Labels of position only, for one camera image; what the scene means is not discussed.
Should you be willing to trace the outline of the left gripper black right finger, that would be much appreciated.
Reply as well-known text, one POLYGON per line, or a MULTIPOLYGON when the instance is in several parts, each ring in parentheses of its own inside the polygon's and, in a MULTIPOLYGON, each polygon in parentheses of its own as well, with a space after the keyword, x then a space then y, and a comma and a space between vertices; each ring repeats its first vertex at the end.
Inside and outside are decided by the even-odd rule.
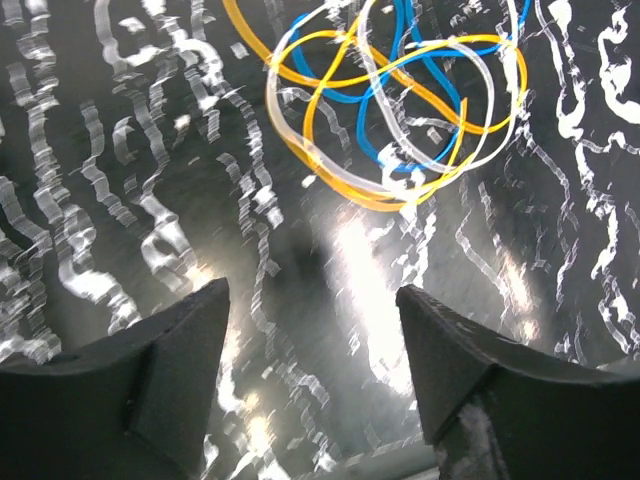
POLYGON ((635 479, 639 363, 589 368, 513 341, 415 286, 396 295, 443 479, 635 479))

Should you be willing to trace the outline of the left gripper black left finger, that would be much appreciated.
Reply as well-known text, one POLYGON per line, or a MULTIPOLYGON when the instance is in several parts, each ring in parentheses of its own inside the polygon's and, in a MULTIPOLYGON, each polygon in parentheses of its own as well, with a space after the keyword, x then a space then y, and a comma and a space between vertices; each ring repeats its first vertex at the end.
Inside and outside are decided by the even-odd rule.
POLYGON ((215 279, 133 326, 1 366, 5 479, 196 479, 230 311, 215 279))

